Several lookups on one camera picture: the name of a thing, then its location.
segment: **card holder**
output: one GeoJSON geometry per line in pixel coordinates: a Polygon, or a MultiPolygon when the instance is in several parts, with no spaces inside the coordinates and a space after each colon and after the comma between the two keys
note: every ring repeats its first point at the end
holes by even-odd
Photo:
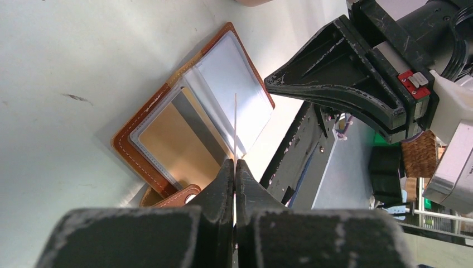
{"type": "Polygon", "coordinates": [[[274,102],[233,25],[227,23],[117,132],[112,138],[112,147],[164,198],[188,185],[203,189],[215,178],[210,174],[214,169],[217,174],[221,159],[233,158],[234,122],[231,114],[234,105],[231,106],[228,99],[234,103],[234,92],[237,101],[239,96],[242,98],[241,106],[237,106],[236,154],[243,156],[269,121],[274,102]],[[219,63],[215,60],[218,57],[226,62],[219,63]],[[168,105],[173,108],[165,111],[168,105]],[[186,114],[180,110],[185,107],[192,107],[193,112],[186,114]],[[167,114],[164,119],[159,115],[163,111],[167,114]],[[166,127],[172,128],[170,132],[174,131],[174,135],[165,135],[162,130],[166,127]],[[187,152],[183,146],[185,143],[192,145],[195,151],[187,152]],[[216,152],[218,147],[225,153],[216,152]],[[185,160],[186,157],[201,164],[189,166],[190,160],[185,160]],[[204,165],[203,162],[216,164],[204,165]],[[180,170],[185,169],[188,170],[184,176],[180,170]]]}

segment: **black cable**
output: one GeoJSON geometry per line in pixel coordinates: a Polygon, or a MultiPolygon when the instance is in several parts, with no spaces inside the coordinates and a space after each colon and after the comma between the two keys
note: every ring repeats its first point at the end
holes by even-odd
{"type": "Polygon", "coordinates": [[[442,77],[455,81],[459,76],[464,75],[465,65],[468,61],[468,42],[457,32],[456,26],[473,17],[473,4],[458,11],[455,17],[450,21],[450,30],[452,31],[455,45],[453,47],[452,57],[447,67],[442,72],[442,77]]]}

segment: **leather wallet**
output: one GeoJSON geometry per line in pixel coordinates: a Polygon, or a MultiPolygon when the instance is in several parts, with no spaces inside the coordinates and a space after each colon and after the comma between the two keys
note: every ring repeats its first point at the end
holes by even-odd
{"type": "MultiPolygon", "coordinates": [[[[205,181],[205,179],[192,178],[190,175],[190,180],[181,179],[182,168],[186,168],[185,163],[181,161],[179,168],[173,170],[171,167],[178,161],[178,157],[175,157],[175,162],[167,163],[170,159],[159,155],[163,151],[163,147],[158,146],[159,141],[162,141],[160,139],[163,139],[160,131],[169,130],[178,123],[178,120],[172,119],[173,116],[178,116],[178,112],[185,118],[180,110],[183,107],[182,102],[175,102],[176,98],[183,94],[185,95],[183,100],[187,99],[185,101],[193,106],[194,117],[198,117],[198,121],[203,122],[202,126],[206,126],[205,131],[211,133],[206,137],[215,138],[212,141],[213,144],[217,148],[220,145],[226,158],[232,158],[233,154],[236,154],[237,157],[243,156],[246,150],[252,146],[274,110],[274,101],[266,91],[264,83],[245,51],[233,24],[226,23],[197,55],[171,75],[169,80],[112,138],[113,149],[162,198],[168,198],[178,191],[182,193],[189,187],[192,188],[193,193],[198,193],[201,188],[203,189],[215,178],[213,176],[210,181],[205,181]],[[195,96],[189,95],[186,91],[188,88],[193,90],[195,96]],[[238,90],[237,100],[242,100],[241,106],[238,107],[233,106],[233,91],[235,90],[238,90]],[[237,132],[236,141],[234,141],[238,144],[236,152],[233,147],[229,149],[234,127],[233,122],[229,120],[234,116],[232,113],[238,115],[238,131],[240,131],[237,132]],[[159,116],[166,117],[167,120],[162,120],[159,116]],[[226,142],[227,147],[222,145],[222,140],[226,142]]],[[[195,120],[187,121],[189,125],[192,125],[192,122],[195,120]]],[[[198,136],[199,133],[196,130],[202,130],[202,127],[194,128],[195,135],[198,136]]],[[[182,136],[182,142],[196,140],[194,136],[184,136],[183,133],[175,136],[182,136]]],[[[166,141],[175,145],[176,138],[168,137],[166,141]]],[[[215,158],[217,153],[213,153],[213,146],[209,145],[208,139],[201,138],[200,140],[209,154],[215,158]]],[[[193,146],[202,147],[198,142],[195,142],[193,146]]]]}

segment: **thin metal rod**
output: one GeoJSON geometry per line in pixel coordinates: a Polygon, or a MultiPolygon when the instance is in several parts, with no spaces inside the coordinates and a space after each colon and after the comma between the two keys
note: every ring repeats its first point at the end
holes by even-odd
{"type": "MultiPolygon", "coordinates": [[[[410,212],[411,210],[409,208],[406,208],[406,213],[410,212]]],[[[466,218],[466,217],[459,217],[459,216],[454,216],[454,215],[448,215],[448,214],[442,214],[442,213],[436,213],[436,212],[430,212],[430,211],[421,211],[421,210],[414,210],[415,214],[421,215],[427,215],[427,216],[433,216],[433,217],[439,217],[439,218],[444,218],[444,219],[453,219],[454,221],[462,221],[462,222],[471,222],[473,223],[473,219],[471,218],[466,218]]]]}

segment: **black stripe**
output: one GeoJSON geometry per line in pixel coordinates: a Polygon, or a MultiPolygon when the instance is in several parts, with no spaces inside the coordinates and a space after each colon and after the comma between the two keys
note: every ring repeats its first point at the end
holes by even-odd
{"type": "Polygon", "coordinates": [[[197,135],[199,140],[204,144],[207,150],[209,150],[209,153],[212,155],[215,161],[219,165],[223,164],[224,160],[228,158],[225,151],[217,142],[214,135],[207,128],[207,125],[204,123],[184,93],[179,92],[179,94],[172,100],[172,104],[176,107],[187,124],[189,124],[191,129],[197,135]]]}

